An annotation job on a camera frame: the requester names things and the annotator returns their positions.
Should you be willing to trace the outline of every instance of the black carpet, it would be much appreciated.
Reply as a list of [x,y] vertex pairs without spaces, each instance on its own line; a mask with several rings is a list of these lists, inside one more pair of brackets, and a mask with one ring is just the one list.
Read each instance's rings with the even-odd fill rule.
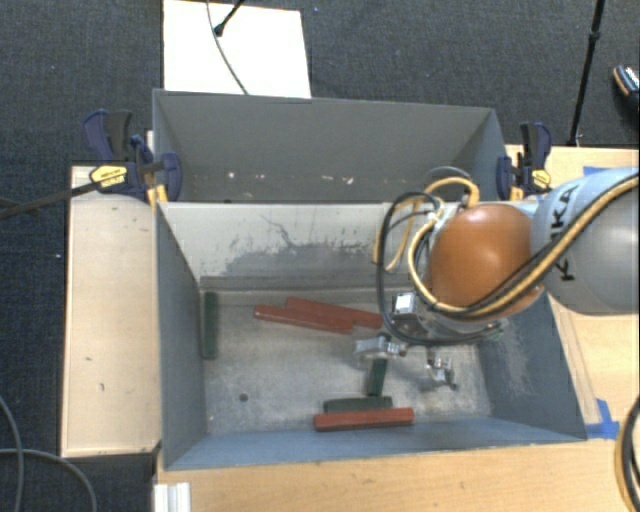
[[[312,94],[493,107],[505,140],[542,121],[569,136],[593,3],[581,0],[265,0],[303,13]],[[27,201],[68,185],[90,158],[82,119],[97,108],[134,112],[151,127],[162,85],[161,0],[22,0],[0,7],[0,196]],[[587,90],[582,144],[637,147],[637,115],[620,104],[611,69],[637,66],[636,0],[611,0]],[[232,30],[230,23],[227,30]],[[0,395],[24,445],[56,452],[65,299],[63,204],[39,219],[0,221]],[[0,419],[0,448],[12,447]],[[149,456],[78,461],[99,510],[150,507]],[[15,459],[0,459],[0,511],[13,509]],[[88,510],[64,469],[29,461],[25,511]]]

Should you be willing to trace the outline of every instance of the clamp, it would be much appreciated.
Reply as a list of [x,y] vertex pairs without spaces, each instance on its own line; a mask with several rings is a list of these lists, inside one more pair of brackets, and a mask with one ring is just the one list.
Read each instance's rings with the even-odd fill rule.
[[153,194],[176,201],[182,188],[182,167],[175,152],[163,153],[159,162],[140,135],[128,136],[131,112],[107,112],[104,109],[89,114],[82,123],[85,144],[93,150],[101,164],[114,163],[127,169],[126,180],[102,193],[123,194],[151,202]]
[[551,191],[551,177],[544,164],[551,153],[551,133],[542,123],[521,123],[524,153],[518,153],[518,166],[508,156],[498,158],[496,186],[502,200],[519,200]]

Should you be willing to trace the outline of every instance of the microphone stand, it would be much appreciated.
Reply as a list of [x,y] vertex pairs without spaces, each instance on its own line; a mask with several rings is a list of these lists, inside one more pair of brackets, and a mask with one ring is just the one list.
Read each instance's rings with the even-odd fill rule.
[[567,146],[578,145],[578,124],[580,123],[580,115],[582,114],[582,105],[584,103],[584,95],[587,90],[587,82],[589,81],[589,72],[591,71],[591,62],[593,60],[593,52],[596,49],[596,42],[600,39],[600,22],[602,21],[602,12],[604,10],[605,0],[596,1],[596,9],[593,13],[591,22],[591,30],[589,31],[589,46],[587,48],[587,56],[582,68],[582,79],[580,81],[580,91],[576,100],[576,110],[573,114],[573,124]]

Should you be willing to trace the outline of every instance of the bin floor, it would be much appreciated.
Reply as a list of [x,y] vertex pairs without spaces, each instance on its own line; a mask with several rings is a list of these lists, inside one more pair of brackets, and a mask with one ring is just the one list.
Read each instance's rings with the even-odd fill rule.
[[[290,295],[376,311],[370,290],[371,302],[356,302],[362,294],[355,290],[218,292],[218,355],[205,364],[210,434],[310,430],[324,401],[365,396],[368,366],[358,367],[354,342],[377,331],[356,327],[351,335],[332,334],[253,318],[255,305],[283,305]],[[389,362],[383,393],[394,406],[413,407],[417,422],[490,414],[476,347],[439,351],[453,359],[455,391],[423,389],[425,355],[414,347]]]

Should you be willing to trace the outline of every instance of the gray bin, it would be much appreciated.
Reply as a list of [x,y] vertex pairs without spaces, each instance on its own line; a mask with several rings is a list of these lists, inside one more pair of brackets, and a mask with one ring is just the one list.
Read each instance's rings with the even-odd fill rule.
[[[185,171],[180,201],[161,204],[156,219],[167,469],[586,438],[544,297],[500,341],[446,350],[456,391],[420,389],[423,349],[392,361],[385,394],[415,409],[415,425],[353,432],[317,433],[311,421],[324,400],[362,396],[353,342],[375,332],[252,317],[256,304],[292,295],[375,311],[382,202],[446,164],[494,199],[504,144],[492,110],[155,91],[153,128],[156,152],[177,151]],[[407,289],[406,274],[388,286]],[[204,293],[215,303],[213,360],[201,357]]]

